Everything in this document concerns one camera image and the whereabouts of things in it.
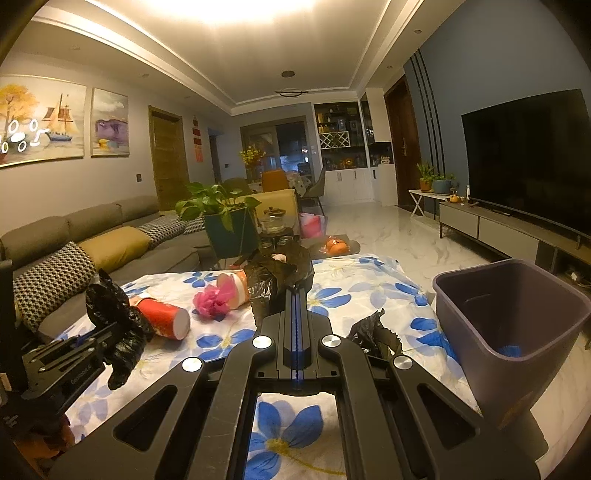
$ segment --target black plastic bag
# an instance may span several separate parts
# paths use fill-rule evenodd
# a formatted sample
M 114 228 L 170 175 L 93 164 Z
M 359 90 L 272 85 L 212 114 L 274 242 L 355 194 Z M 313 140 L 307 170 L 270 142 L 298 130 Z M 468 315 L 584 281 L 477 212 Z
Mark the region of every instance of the black plastic bag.
M 244 267 L 257 326 L 263 318 L 285 309 L 286 288 L 297 286 L 306 293 L 312 288 L 314 267 L 308 250 L 291 242 L 285 246 L 284 254 L 287 262 L 258 254 Z
M 367 355 L 389 360 L 394 355 L 402 353 L 402 342 L 396 333 L 382 325 L 380 317 L 384 309 L 376 310 L 369 317 L 355 323 L 347 335 L 349 340 L 357 343 Z
M 105 363 L 113 365 L 107 385 L 116 390 L 127 382 L 154 337 L 154 328 L 137 307 L 129 306 L 128 296 L 104 270 L 99 270 L 95 282 L 86 289 L 86 311 L 98 329 L 116 322 L 124 332 L 121 340 L 105 351 Z

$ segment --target purple trash bin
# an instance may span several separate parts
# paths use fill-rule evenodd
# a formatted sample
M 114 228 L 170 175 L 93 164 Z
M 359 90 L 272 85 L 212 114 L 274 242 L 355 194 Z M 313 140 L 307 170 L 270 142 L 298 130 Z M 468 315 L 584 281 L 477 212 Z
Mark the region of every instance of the purple trash bin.
M 529 410 L 591 316 L 591 300 L 531 262 L 433 279 L 437 317 L 482 414 L 498 428 Z

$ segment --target drawer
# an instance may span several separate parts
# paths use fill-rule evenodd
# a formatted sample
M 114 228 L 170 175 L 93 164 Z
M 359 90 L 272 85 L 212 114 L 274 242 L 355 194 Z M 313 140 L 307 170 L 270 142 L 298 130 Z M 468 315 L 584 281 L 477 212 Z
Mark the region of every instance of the drawer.
M 529 235 L 486 218 L 480 219 L 478 240 L 511 258 L 531 260 L 532 262 L 535 262 L 540 243 L 539 240 Z
M 450 207 L 444 202 L 439 204 L 439 221 L 474 238 L 478 235 L 478 215 Z

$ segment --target ceiling light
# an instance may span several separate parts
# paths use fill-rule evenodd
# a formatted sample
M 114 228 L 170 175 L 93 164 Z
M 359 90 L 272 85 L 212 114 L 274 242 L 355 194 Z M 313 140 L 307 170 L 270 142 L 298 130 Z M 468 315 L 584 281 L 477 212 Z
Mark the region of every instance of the ceiling light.
M 317 0 L 144 0 L 152 13 L 208 25 L 272 23 L 275 17 L 310 10 Z
M 308 93 L 308 90 L 298 90 L 295 88 L 284 88 L 283 90 L 275 90 L 275 93 L 279 93 L 282 97 L 293 98 L 299 97 L 304 93 Z

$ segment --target red paper cup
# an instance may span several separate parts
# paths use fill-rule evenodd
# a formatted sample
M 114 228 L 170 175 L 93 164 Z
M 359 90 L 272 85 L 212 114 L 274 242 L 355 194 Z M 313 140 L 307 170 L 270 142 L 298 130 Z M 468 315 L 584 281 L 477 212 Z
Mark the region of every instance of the red paper cup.
M 154 299 L 143 299 L 137 306 L 158 335 L 182 340 L 189 333 L 191 321 L 185 309 Z

